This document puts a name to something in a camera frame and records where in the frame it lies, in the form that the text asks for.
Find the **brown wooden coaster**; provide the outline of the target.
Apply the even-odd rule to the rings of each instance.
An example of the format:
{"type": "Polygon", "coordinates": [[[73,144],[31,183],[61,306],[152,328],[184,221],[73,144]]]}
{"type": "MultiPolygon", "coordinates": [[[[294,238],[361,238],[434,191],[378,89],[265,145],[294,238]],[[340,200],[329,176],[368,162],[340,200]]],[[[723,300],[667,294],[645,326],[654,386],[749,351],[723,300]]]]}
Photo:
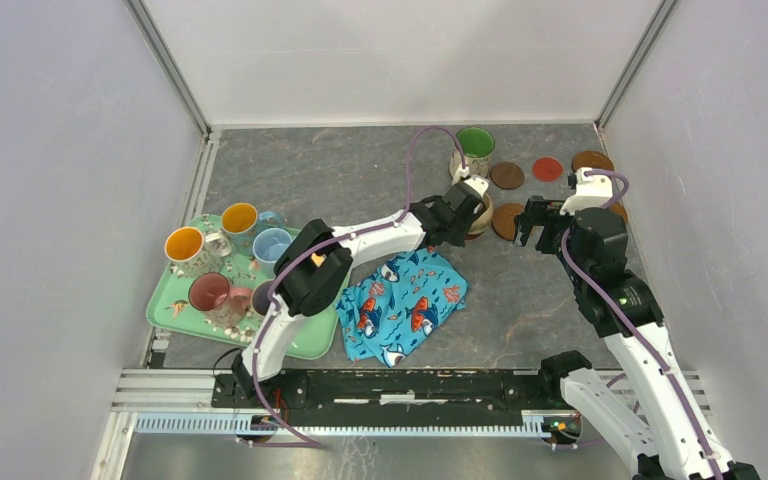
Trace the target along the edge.
{"type": "Polygon", "coordinates": [[[625,225],[629,224],[629,215],[622,203],[617,202],[609,207],[609,210],[618,215],[625,225]]]}
{"type": "Polygon", "coordinates": [[[581,168],[591,168],[614,171],[615,166],[611,159],[604,153],[595,150],[585,150],[575,154],[571,161],[571,171],[577,172],[581,168]]]}
{"type": "Polygon", "coordinates": [[[491,220],[493,231],[501,239],[513,242],[517,235],[515,218],[524,210],[520,203],[505,203],[494,209],[491,220]]]}

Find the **beige mug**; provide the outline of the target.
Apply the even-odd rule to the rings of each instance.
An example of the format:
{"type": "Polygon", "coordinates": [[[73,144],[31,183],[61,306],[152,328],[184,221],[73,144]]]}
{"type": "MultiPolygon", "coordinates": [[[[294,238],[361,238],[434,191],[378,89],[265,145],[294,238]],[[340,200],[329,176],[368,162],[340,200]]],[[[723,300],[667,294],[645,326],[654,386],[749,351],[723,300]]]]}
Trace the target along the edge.
{"type": "Polygon", "coordinates": [[[493,201],[488,194],[485,194],[482,198],[480,215],[471,224],[466,239],[474,240],[481,236],[491,226],[493,214],[493,201]]]}

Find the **dark brown round coaster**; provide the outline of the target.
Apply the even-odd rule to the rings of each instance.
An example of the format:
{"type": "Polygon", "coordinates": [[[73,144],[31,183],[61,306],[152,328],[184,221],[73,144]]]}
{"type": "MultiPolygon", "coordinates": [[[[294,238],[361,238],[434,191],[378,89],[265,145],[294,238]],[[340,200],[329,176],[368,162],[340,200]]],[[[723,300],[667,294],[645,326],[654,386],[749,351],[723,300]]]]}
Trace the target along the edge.
{"type": "Polygon", "coordinates": [[[489,178],[500,189],[514,190],[523,185],[525,173],[515,163],[499,162],[490,169],[489,178]]]}

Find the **red round coaster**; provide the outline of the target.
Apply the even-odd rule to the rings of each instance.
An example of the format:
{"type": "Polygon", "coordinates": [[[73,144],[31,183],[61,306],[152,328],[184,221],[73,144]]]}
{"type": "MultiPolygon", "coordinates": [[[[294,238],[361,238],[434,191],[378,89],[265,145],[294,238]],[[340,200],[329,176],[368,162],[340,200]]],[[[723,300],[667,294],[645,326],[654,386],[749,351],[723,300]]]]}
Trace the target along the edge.
{"type": "Polygon", "coordinates": [[[541,182],[555,182],[563,173],[563,165],[553,157],[540,157],[532,165],[532,175],[541,182]]]}

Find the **green inside floral mug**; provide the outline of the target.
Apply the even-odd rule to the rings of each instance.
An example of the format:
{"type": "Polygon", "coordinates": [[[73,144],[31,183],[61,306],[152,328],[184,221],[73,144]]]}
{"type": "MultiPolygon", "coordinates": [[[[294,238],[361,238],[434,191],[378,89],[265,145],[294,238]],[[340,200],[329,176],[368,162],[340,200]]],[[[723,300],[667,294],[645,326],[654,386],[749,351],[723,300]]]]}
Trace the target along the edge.
{"type": "Polygon", "coordinates": [[[454,146],[451,151],[449,173],[452,183],[457,183],[466,174],[487,178],[496,146],[494,137],[483,128],[465,127],[456,133],[456,138],[461,149],[454,146]]]}

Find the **yellow mug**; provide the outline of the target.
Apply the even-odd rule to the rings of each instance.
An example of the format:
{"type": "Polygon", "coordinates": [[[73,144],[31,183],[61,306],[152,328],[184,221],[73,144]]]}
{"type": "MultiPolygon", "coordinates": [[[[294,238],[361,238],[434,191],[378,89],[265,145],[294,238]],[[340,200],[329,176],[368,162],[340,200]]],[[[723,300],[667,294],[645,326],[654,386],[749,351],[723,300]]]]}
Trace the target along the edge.
{"type": "Polygon", "coordinates": [[[317,267],[320,267],[325,262],[325,260],[326,260],[326,256],[325,255],[321,255],[321,254],[318,254],[318,253],[312,253],[310,258],[311,258],[312,262],[317,267]]]}

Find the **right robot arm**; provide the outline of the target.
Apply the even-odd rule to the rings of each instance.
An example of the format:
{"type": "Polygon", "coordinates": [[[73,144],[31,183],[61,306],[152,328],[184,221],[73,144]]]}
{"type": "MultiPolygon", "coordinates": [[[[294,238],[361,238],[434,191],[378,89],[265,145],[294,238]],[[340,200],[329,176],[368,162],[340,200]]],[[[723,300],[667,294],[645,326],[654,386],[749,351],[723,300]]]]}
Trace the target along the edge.
{"type": "Polygon", "coordinates": [[[514,220],[515,240],[541,228],[536,250],[558,258],[582,316],[619,362],[641,413],[622,403],[578,351],[542,361],[540,400],[583,414],[634,479],[756,479],[710,427],[672,347],[649,286],[627,267],[628,232],[608,208],[564,211],[534,196],[514,220]]]}

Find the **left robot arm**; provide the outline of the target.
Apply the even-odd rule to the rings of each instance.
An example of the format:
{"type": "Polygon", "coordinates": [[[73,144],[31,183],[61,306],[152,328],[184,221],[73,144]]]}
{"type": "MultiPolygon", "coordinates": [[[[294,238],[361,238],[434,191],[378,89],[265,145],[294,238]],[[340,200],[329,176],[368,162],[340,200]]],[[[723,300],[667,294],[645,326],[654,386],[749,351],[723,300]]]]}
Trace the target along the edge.
{"type": "Polygon", "coordinates": [[[272,399],[272,377],[280,373],[290,344],[307,320],[338,298],[354,266],[444,243],[463,247],[488,188],[485,178],[469,176],[442,196],[379,220],[330,227],[315,219],[305,225],[274,267],[263,323],[232,363],[238,397],[255,408],[272,399]]]}

